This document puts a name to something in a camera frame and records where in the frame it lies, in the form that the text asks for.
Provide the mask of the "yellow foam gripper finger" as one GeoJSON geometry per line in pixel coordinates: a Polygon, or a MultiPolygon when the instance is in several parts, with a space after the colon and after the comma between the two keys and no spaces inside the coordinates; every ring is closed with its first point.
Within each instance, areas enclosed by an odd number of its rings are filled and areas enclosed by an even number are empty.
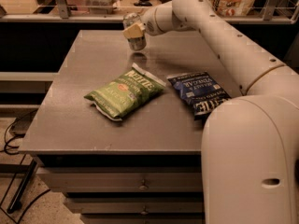
{"type": "Polygon", "coordinates": [[[142,37],[145,33],[145,27],[142,22],[135,22],[122,31],[123,35],[127,39],[142,37]]]}

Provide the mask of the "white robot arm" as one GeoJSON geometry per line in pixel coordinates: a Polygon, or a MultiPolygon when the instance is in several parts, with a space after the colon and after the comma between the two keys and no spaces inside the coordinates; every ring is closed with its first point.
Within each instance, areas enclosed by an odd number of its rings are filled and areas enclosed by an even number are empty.
{"type": "Polygon", "coordinates": [[[219,17],[207,0],[171,0],[126,38],[185,27],[212,48],[241,94],[209,115],[201,160],[206,224],[298,224],[299,75],[219,17]]]}

